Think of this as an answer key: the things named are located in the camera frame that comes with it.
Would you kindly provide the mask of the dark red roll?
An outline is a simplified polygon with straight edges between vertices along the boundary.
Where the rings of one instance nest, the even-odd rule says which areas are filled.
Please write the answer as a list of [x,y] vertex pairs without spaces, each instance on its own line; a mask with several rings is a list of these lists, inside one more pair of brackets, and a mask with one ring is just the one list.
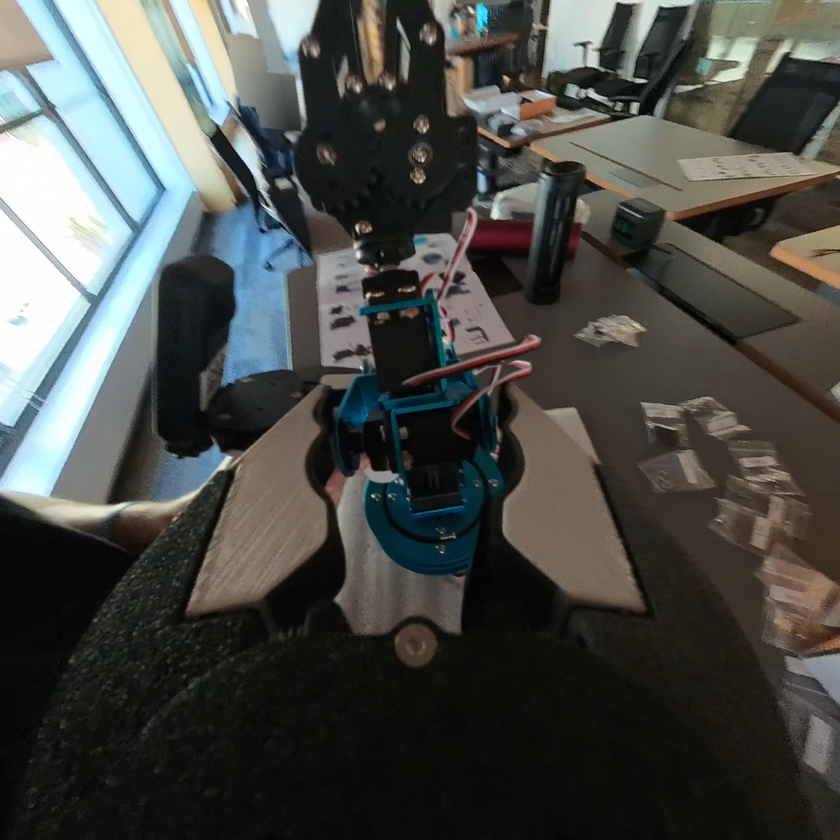
[[524,257],[530,255],[532,220],[496,220],[480,217],[467,253]]

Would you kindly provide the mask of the row of clear parts packets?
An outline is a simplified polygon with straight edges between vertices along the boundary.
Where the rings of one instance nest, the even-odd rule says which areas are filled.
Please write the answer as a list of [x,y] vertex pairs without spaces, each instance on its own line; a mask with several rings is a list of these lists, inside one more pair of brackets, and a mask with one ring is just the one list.
[[[760,558],[763,639],[789,655],[838,654],[838,583],[800,555],[813,511],[775,445],[751,438],[751,426],[712,396],[641,402],[640,411],[648,442],[665,450],[638,464],[651,490],[720,490],[709,529]],[[702,465],[689,423],[727,450],[734,473],[721,486]]]

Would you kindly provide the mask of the dark grey desk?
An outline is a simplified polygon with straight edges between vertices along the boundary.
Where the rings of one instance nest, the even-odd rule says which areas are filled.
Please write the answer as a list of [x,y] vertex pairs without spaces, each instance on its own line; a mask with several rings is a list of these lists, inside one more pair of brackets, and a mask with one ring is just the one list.
[[[497,299],[535,328],[540,406],[577,408],[647,597],[644,616],[576,608],[563,631],[481,631],[425,668],[342,654],[337,746],[304,771],[315,838],[838,838],[838,794],[800,765],[761,641],[756,560],[706,522],[708,493],[658,495],[642,400],[711,395],[781,446],[813,504],[804,557],[838,579],[838,422],[589,245],[560,302]],[[591,346],[588,322],[626,315],[636,348]]]

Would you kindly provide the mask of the small clear screw bag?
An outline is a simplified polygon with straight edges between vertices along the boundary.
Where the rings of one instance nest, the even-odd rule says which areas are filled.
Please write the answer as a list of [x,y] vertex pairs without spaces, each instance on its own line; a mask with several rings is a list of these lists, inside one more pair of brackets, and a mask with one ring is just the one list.
[[622,314],[613,314],[588,322],[574,337],[594,347],[608,343],[636,348],[646,328],[638,321]]

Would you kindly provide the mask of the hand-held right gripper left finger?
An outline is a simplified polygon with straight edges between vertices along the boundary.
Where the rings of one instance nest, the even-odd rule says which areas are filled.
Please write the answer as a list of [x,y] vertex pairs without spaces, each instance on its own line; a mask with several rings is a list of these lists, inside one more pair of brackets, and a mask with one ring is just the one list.
[[325,485],[333,461],[319,384],[239,459],[206,546],[185,618],[256,611],[304,621],[338,594],[345,558]]

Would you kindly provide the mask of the white plastic bag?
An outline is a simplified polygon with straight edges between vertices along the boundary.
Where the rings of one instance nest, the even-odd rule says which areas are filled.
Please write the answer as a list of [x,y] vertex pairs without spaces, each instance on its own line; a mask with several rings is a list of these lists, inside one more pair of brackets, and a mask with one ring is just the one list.
[[533,219],[539,189],[537,182],[531,182],[499,191],[490,206],[490,218],[497,221]]

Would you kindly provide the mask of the person's left forearm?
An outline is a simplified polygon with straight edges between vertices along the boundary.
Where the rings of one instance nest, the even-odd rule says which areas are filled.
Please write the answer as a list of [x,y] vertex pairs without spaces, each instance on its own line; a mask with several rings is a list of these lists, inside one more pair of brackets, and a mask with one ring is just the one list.
[[107,540],[121,549],[119,538],[113,534],[114,526],[128,503],[96,505],[56,497],[39,497],[25,493],[2,491],[2,501],[16,508],[34,513],[37,517],[64,529],[83,532]]

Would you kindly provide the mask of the printed instruction sheet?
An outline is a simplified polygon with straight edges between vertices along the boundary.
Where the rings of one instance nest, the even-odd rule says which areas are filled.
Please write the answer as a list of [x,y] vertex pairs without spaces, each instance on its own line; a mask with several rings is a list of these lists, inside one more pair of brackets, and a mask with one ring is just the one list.
[[[414,243],[415,255],[402,268],[414,270],[420,280],[445,272],[456,247],[451,234],[420,235]],[[359,314],[366,305],[362,291],[366,272],[352,248],[319,255],[315,267],[321,364],[359,370],[364,361],[373,361],[367,321]],[[454,326],[459,356],[515,341],[465,256],[458,262],[443,307]]]

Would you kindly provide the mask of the large window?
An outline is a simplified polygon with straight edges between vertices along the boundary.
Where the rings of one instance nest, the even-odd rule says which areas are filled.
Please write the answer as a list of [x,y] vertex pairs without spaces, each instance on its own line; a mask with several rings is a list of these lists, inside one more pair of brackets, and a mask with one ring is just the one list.
[[99,2],[2,2],[2,489],[100,501],[203,210]]

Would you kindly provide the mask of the black box with green lights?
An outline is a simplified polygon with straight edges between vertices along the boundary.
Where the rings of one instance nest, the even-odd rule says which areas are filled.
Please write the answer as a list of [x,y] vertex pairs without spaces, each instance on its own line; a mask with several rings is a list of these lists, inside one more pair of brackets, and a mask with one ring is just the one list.
[[633,251],[649,249],[666,220],[666,210],[642,197],[619,202],[612,219],[612,238]]

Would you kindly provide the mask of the grey table with wooden edge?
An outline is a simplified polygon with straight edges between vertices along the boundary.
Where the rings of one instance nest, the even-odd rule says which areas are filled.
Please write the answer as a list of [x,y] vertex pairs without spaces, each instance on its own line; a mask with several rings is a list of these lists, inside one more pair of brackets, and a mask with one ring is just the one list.
[[530,149],[548,161],[581,163],[588,183],[623,198],[641,197],[663,208],[667,218],[677,222],[798,192],[838,177],[838,167],[807,161],[802,175],[691,182],[679,160],[763,150],[653,117],[635,117],[552,136],[531,143]]

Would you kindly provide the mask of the black desk pad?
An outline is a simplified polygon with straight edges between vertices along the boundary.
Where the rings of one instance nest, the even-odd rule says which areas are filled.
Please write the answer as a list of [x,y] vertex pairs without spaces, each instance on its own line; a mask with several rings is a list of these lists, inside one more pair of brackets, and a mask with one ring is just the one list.
[[789,327],[799,319],[779,304],[674,245],[657,245],[635,270],[651,288],[732,343]]

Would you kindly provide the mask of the blue toy robot arm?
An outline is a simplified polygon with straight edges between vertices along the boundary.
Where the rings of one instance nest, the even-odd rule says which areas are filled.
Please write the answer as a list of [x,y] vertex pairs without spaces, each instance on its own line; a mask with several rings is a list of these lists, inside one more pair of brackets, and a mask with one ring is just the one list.
[[365,455],[364,515],[385,554],[425,575],[466,574],[505,489],[490,395],[528,375],[509,350],[462,361],[444,299],[476,229],[476,121],[450,115],[445,32],[428,2],[385,2],[382,68],[364,72],[362,2],[319,2],[298,51],[306,123],[295,174],[352,237],[372,362],[332,415],[351,476]]

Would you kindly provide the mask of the white foam sheet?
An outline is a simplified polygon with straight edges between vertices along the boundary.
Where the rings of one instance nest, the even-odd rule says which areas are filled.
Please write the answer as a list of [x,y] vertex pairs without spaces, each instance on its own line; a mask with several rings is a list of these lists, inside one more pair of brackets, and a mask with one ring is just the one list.
[[[545,413],[558,424],[594,464],[599,458],[580,411],[575,407],[547,409]],[[427,576],[404,569],[391,560],[374,536],[363,512],[365,482],[369,478],[389,477],[370,467],[362,456],[360,470],[351,478],[340,473],[341,495],[337,505],[339,531],[345,556],[345,576],[335,602],[341,607],[350,629],[358,635],[380,636],[394,632],[408,619],[424,620],[446,635],[461,635],[466,578],[456,575]],[[513,606],[506,613],[502,605],[493,605],[486,616],[490,627],[537,629],[535,609],[526,612]],[[561,626],[569,608],[562,596],[549,596],[548,628]]]

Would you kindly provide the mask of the black office chair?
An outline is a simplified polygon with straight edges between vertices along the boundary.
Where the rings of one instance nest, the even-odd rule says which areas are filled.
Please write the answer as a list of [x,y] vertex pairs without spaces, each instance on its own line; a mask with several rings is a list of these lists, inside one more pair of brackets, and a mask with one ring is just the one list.
[[602,42],[597,49],[592,47],[593,42],[589,39],[574,43],[574,47],[581,48],[584,62],[582,66],[572,71],[572,76],[577,79],[573,81],[574,84],[580,86],[583,81],[599,81],[615,75],[622,68],[627,31],[633,21],[635,9],[635,3],[615,4]]
[[247,108],[230,114],[208,139],[248,200],[259,231],[283,229],[300,253],[310,257],[311,239],[288,138],[265,129],[256,112]]
[[660,7],[629,78],[610,79],[608,112],[614,118],[651,116],[671,86],[688,48],[692,6]]
[[728,137],[768,151],[801,154],[838,101],[837,62],[785,54]]

